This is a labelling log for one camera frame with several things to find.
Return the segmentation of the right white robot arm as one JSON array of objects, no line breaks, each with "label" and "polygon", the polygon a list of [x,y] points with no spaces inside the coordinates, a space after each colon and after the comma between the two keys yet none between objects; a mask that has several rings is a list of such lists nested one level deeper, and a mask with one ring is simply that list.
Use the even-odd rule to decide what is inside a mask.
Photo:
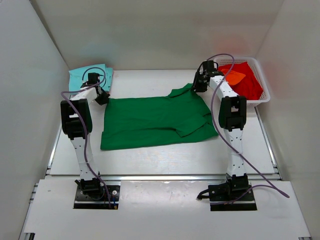
[{"label": "right white robot arm", "polygon": [[200,192],[198,200],[209,199],[213,202],[228,202],[239,198],[249,189],[249,181],[243,153],[243,130],[247,121],[247,99],[238,95],[226,81],[226,75],[218,71],[218,64],[207,60],[198,67],[192,85],[196,93],[204,93],[208,87],[220,99],[218,123],[223,129],[228,149],[226,181],[213,185]]}]

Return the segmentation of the green t shirt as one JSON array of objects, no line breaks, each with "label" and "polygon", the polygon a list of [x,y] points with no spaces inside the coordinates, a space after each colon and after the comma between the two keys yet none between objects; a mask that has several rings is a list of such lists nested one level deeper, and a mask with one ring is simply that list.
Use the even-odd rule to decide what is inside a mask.
[{"label": "green t shirt", "polygon": [[167,96],[111,98],[102,151],[202,142],[218,136],[210,109],[188,83]]}]

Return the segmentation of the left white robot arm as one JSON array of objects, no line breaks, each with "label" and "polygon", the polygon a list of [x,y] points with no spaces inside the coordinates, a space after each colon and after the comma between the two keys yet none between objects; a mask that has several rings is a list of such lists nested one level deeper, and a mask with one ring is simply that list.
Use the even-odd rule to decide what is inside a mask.
[{"label": "left white robot arm", "polygon": [[83,82],[76,91],[62,91],[63,100],[60,102],[62,131],[71,141],[76,153],[80,170],[80,179],[75,182],[83,194],[94,201],[111,201],[106,183],[102,180],[100,172],[95,165],[90,144],[90,134],[93,130],[90,104],[96,102],[99,105],[109,103],[109,94],[102,85],[106,81],[106,73],[83,73],[87,81]]}]

